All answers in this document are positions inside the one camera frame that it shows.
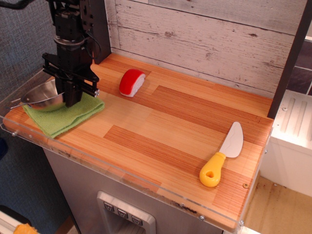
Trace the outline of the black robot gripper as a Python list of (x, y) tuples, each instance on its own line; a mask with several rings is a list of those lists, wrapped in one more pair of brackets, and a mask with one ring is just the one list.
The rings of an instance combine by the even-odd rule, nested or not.
[(57, 53), (44, 53), (43, 70), (55, 78), (57, 93), (65, 92), (65, 105), (72, 107), (81, 101), (85, 92), (93, 97), (99, 95), (99, 78), (91, 70), (92, 49), (87, 39), (54, 39)]

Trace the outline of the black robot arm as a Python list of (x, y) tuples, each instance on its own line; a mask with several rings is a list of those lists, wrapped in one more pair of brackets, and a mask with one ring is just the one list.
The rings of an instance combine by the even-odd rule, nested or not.
[(44, 72), (55, 78), (58, 93), (64, 98), (66, 107), (81, 101), (84, 93), (99, 95), (99, 78), (91, 70), (96, 59), (93, 44), (96, 43), (91, 30), (93, 15), (87, 0), (50, 0), (49, 9), (55, 27), (55, 55), (44, 53)]

